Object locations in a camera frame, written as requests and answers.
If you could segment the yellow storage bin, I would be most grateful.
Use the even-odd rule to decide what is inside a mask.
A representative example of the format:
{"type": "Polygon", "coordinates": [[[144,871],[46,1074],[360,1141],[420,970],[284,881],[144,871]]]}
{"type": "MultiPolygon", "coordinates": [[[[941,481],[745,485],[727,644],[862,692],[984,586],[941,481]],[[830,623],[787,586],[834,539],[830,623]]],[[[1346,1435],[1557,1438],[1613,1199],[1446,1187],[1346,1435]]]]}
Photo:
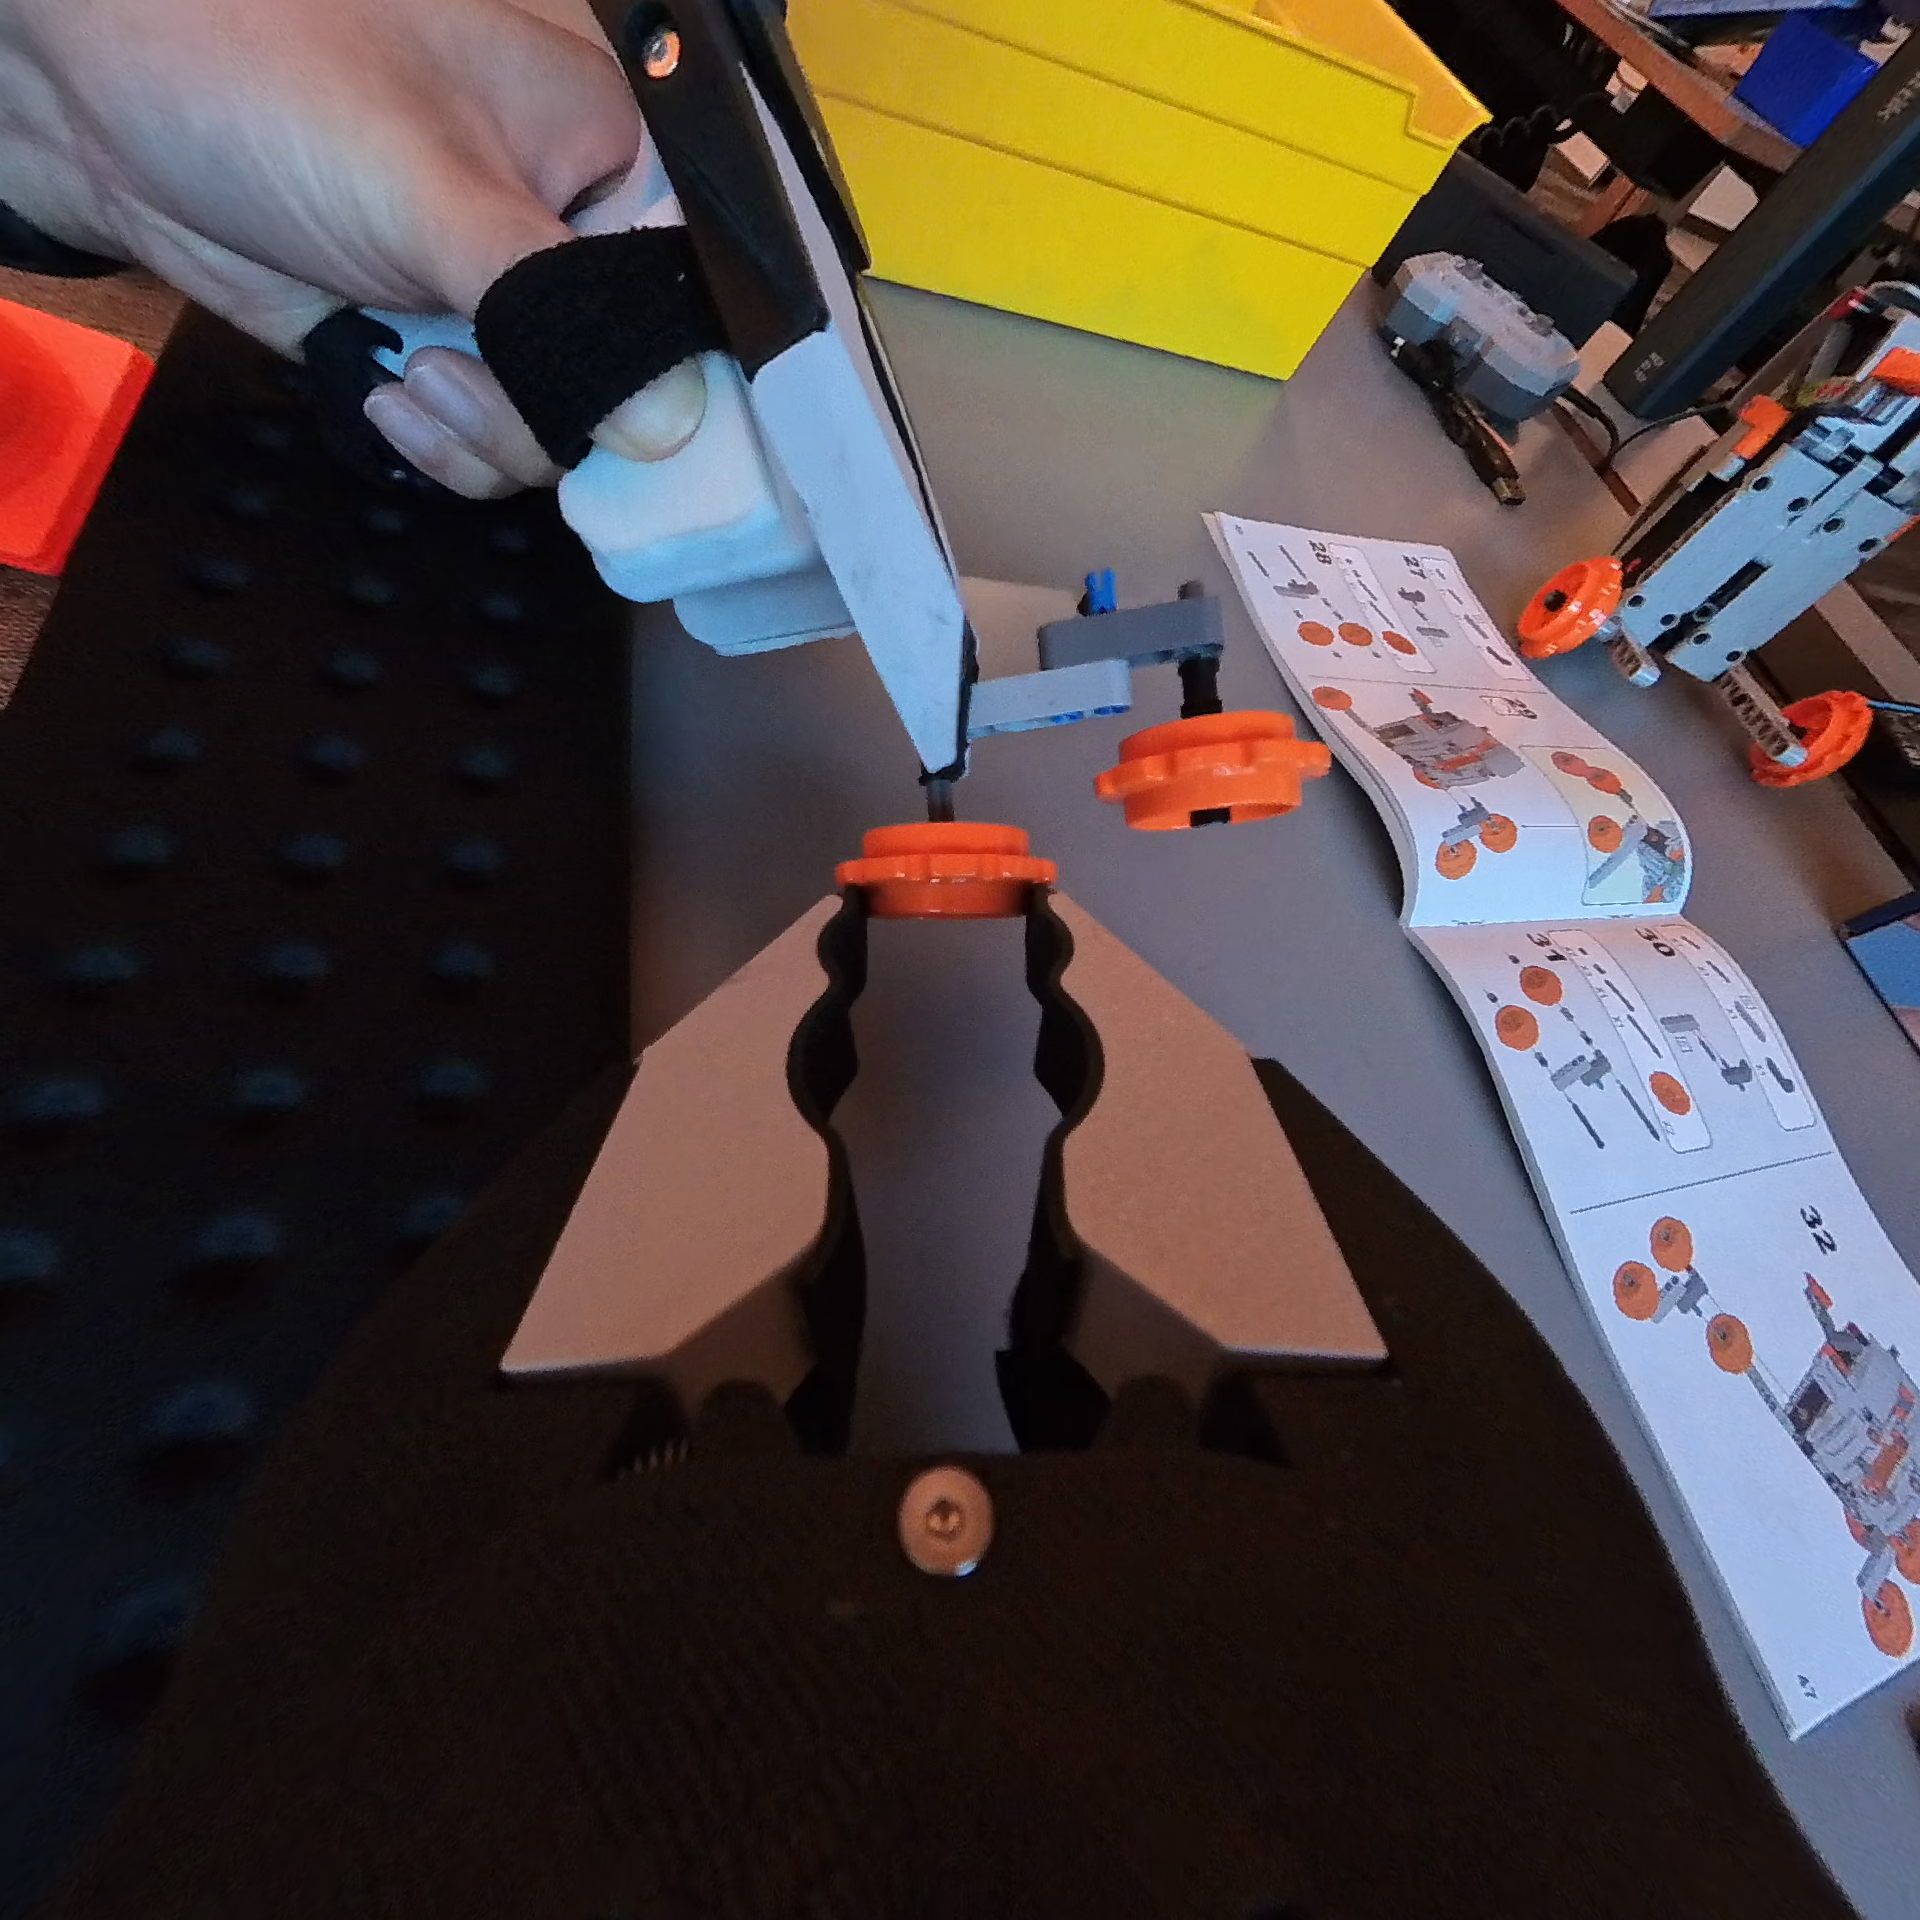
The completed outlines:
{"type": "Polygon", "coordinates": [[[1292,375],[1485,111],[1386,3],[791,3],[874,274],[1292,375]]]}

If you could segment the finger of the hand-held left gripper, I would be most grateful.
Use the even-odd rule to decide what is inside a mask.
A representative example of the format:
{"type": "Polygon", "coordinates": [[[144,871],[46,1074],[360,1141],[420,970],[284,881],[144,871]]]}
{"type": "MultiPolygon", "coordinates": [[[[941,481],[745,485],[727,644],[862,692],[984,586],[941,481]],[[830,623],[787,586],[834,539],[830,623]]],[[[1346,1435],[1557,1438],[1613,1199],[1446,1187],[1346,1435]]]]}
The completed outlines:
{"type": "Polygon", "coordinates": [[[969,635],[952,555],[926,497],[915,433],[897,418],[899,396],[858,274],[841,269],[757,83],[747,97],[828,301],[819,330],[747,375],[751,409],[926,775],[958,780],[969,635]]]}

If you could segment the blue robot kit box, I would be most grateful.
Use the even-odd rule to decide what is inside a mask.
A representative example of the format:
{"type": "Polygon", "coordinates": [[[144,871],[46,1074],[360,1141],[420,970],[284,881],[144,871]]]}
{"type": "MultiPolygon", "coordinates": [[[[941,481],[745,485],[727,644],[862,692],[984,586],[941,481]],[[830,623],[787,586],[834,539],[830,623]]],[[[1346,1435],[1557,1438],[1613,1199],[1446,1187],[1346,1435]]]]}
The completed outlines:
{"type": "Polygon", "coordinates": [[[1920,892],[1906,892],[1838,926],[1860,977],[1920,1047],[1920,892]]]}

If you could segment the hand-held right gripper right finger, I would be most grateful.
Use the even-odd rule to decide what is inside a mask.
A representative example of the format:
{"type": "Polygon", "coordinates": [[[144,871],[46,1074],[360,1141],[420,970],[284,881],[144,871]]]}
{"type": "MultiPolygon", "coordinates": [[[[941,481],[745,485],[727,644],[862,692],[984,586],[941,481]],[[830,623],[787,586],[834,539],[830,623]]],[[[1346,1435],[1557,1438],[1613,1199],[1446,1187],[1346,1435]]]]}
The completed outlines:
{"type": "Polygon", "coordinates": [[[1086,1446],[1143,1377],[1230,1428],[1242,1377],[1379,1369],[1248,1054],[1067,898],[1031,898],[1025,977],[1057,1123],[1001,1347],[1015,1446],[1086,1446]]]}

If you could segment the person's left hand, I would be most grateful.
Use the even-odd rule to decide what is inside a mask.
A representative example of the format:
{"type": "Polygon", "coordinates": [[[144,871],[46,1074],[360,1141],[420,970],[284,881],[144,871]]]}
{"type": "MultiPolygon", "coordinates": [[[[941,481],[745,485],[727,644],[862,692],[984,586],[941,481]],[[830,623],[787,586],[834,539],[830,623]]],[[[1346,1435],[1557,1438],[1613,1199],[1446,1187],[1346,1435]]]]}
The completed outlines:
{"type": "Polygon", "coordinates": [[[3,204],[289,358],[469,316],[639,143],[585,3],[3,3],[3,204]]]}

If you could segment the orange gear wheel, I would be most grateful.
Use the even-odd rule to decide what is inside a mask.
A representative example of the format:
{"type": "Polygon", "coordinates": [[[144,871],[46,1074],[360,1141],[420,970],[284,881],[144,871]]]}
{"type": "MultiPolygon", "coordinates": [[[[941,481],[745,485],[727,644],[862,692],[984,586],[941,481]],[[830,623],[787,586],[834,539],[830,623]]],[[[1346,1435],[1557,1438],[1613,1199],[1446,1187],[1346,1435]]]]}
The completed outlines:
{"type": "Polygon", "coordinates": [[[874,918],[1008,918],[1057,867],[1028,850],[1028,834],[983,820],[885,823],[834,884],[862,892],[874,918]]]}
{"type": "Polygon", "coordinates": [[[1237,708],[1123,737],[1095,795],[1140,834],[1248,823],[1299,811],[1303,782],[1328,767],[1328,747],[1299,737],[1287,717],[1237,708]]]}

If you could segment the wooden back table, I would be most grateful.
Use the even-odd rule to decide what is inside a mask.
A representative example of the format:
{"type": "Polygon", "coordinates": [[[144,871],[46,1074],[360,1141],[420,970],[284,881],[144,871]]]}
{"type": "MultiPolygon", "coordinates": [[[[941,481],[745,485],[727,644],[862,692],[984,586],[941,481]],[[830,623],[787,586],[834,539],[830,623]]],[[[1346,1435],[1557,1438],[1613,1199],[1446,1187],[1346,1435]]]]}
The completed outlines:
{"type": "MultiPolygon", "coordinates": [[[[1770,175],[1788,175],[1800,148],[1735,103],[1719,71],[1696,68],[1667,53],[1643,33],[1643,22],[1613,3],[1553,3],[1571,22],[1602,40],[1650,89],[1678,111],[1719,150],[1770,175]]],[[[1855,97],[1868,111],[1868,133],[1916,130],[1916,40],[1894,53],[1877,78],[1855,97]]]]}

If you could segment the white instruction booklet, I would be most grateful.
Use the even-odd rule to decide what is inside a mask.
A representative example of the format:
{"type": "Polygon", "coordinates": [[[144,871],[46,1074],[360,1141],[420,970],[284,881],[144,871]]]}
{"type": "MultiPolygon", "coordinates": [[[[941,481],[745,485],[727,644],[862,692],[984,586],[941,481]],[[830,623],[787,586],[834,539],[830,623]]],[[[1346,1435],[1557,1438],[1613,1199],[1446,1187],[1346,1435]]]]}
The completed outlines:
{"type": "Polygon", "coordinates": [[[1791,1740],[1916,1660],[1916,1282],[1742,968],[1692,835],[1443,545],[1208,516],[1391,834],[1571,1276],[1791,1740]]]}

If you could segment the black perforated panel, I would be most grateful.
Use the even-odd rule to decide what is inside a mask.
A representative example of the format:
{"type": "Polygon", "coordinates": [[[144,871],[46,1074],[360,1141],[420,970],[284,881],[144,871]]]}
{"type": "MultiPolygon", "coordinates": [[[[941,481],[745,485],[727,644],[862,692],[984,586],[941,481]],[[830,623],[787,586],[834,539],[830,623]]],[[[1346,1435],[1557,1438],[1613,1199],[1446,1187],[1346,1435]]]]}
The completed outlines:
{"type": "Polygon", "coordinates": [[[628,1039],[613,599],[183,316],[3,711],[3,1915],[275,1428],[628,1039]]]}

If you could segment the orange plastic seat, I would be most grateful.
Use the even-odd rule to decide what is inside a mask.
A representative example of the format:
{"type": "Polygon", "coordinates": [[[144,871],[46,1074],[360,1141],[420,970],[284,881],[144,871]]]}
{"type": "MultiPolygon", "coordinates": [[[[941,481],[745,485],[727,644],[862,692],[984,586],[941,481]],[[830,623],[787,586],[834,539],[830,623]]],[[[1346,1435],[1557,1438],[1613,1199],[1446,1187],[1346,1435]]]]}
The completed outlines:
{"type": "Polygon", "coordinates": [[[58,576],[155,360],[3,301],[3,564],[58,576]]]}

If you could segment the black case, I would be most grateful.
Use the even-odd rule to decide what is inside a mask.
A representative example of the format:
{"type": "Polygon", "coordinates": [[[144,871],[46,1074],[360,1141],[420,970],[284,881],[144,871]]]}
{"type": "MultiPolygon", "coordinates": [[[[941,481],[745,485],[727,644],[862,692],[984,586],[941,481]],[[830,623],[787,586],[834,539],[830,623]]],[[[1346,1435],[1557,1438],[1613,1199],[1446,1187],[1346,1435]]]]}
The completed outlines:
{"type": "Polygon", "coordinates": [[[1540,211],[1508,182],[1461,150],[1425,195],[1415,200],[1368,280],[1387,283],[1420,252],[1475,259],[1529,309],[1550,316],[1574,347],[1584,347],[1638,283],[1623,259],[1540,211]]]}

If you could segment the black tower device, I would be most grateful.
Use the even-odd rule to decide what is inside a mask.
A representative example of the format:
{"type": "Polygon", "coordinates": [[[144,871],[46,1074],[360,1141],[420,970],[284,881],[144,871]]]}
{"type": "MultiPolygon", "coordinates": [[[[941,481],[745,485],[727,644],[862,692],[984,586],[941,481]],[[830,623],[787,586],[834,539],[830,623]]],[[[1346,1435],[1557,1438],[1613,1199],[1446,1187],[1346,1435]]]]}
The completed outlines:
{"type": "Polygon", "coordinates": [[[1613,358],[1633,418],[1690,408],[1916,190],[1916,33],[1613,358]]]}

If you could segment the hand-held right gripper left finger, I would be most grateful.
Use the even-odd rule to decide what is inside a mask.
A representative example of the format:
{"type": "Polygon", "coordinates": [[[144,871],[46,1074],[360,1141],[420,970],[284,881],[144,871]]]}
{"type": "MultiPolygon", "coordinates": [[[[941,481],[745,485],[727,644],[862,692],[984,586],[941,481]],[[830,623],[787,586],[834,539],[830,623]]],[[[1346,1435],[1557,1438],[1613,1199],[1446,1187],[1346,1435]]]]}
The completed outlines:
{"type": "Polygon", "coordinates": [[[772,1391],[841,1453],[865,1254],[830,1110],[858,1074],[862,904],[828,898],[652,1043],[511,1333],[506,1377],[772,1391]]]}

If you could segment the grey perforated beam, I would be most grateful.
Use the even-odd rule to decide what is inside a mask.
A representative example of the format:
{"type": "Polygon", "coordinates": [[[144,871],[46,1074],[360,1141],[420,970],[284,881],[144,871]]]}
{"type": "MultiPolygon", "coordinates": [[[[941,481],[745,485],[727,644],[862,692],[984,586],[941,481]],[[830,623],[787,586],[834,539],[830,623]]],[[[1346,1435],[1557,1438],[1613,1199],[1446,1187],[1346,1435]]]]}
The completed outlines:
{"type": "Polygon", "coordinates": [[[1224,653],[1224,615],[1208,586],[1182,585],[1170,601],[1123,609],[1114,574],[1095,567],[1076,609],[1036,629],[1040,672],[969,685],[968,733],[983,743],[1123,717],[1138,672],[1210,648],[1224,653]]]}

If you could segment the grey desk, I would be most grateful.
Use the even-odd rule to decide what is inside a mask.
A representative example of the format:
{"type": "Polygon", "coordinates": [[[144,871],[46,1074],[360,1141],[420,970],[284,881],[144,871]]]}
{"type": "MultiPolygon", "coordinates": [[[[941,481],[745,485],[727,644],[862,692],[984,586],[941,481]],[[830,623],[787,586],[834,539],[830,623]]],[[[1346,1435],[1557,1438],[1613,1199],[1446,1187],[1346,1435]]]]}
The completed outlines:
{"type": "MultiPolygon", "coordinates": [[[[1287,711],[1199,512],[1450,545],[1499,619],[1618,527],[1557,423],[1524,429],[1529,500],[1499,510],[1386,367],[1368,298],[1361,283],[1287,386],[903,288],[874,288],[870,314],[964,574],[1079,586],[1114,564],[1128,599],[1204,580],[1228,601],[1228,699],[1287,711]]],[[[1916,1266],[1916,1054],[1832,940],[1832,923],[1909,881],[1840,795],[1752,791],[1707,698],[1633,692],[1602,659],[1566,659],[1553,683],[1696,827],[1687,914],[1779,1017],[1860,1190],[1916,1266]]],[[[964,813],[1028,827],[1067,899],[1303,1079],[1535,1318],[1638,1481],[1779,1797],[1862,1915],[1916,1915],[1916,1674],[1784,1735],[1571,1292],[1478,1051],[1396,930],[1396,854],[1360,788],[1335,773],[1282,820],[1184,835],[1128,834],[1091,797],[1114,743],[1178,704],[1165,689],[1143,678],[1124,719],[983,743],[964,813]]],[[[639,615],[634,1043],[816,904],[862,827],[905,816],[915,757],[855,639],[713,659],[664,615],[639,615]]],[[[862,1074],[840,1110],[874,1258],[855,1443],[1008,1446],[990,1342],[1051,1120],[1028,1078],[1020,939],[882,926],[874,955],[855,1004],[862,1074]]]]}

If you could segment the grey battery box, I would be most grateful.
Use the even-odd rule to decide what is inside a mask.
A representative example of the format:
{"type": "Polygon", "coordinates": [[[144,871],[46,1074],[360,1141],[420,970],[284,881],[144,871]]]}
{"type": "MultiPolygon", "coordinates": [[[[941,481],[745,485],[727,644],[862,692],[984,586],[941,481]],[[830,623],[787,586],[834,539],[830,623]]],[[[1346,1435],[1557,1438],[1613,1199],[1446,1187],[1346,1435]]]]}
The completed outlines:
{"type": "Polygon", "coordinates": [[[1574,387],[1576,349],[1455,252],[1415,252],[1387,274],[1381,339],[1400,369],[1514,429],[1574,387]]]}

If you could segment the grey robot chassis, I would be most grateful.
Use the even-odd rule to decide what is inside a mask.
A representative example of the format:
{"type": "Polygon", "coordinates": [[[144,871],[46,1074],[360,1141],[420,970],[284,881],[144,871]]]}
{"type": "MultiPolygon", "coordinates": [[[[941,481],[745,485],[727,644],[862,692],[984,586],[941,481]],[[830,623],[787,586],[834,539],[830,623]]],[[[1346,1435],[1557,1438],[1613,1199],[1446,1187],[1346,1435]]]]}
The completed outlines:
{"type": "Polygon", "coordinates": [[[1745,659],[1916,519],[1916,288],[1838,298],[1630,522],[1550,576],[1517,623],[1524,659],[1599,635],[1633,685],[1707,683],[1751,733],[1751,775],[1800,788],[1848,766],[1868,699],[1775,708],[1745,659]]]}

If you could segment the blue storage bin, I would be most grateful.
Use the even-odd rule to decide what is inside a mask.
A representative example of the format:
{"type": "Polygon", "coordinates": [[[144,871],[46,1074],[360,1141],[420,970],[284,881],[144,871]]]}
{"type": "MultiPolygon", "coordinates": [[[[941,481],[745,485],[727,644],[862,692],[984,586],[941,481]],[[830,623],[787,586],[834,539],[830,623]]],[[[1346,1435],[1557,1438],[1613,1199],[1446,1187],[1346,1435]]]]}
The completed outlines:
{"type": "Polygon", "coordinates": [[[1810,148],[1877,77],[1877,60],[1862,47],[1877,37],[1882,22],[1870,9],[1788,12],[1766,33],[1735,103],[1788,143],[1810,148]]]}

